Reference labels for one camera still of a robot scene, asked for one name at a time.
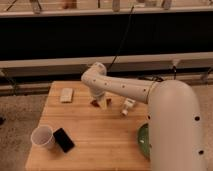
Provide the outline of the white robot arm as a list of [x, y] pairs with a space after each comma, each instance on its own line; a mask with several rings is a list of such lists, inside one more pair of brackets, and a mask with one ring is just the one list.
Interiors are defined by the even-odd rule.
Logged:
[[100, 62], [81, 76], [95, 99], [107, 92], [148, 107], [151, 171], [207, 171], [199, 100], [188, 84], [110, 77]]

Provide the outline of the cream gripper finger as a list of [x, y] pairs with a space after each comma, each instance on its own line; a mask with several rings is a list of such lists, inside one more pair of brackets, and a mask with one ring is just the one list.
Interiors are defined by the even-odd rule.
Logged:
[[99, 105], [103, 110], [106, 110], [108, 107], [107, 104], [107, 99], [105, 97], [103, 97], [100, 101], [99, 101]]

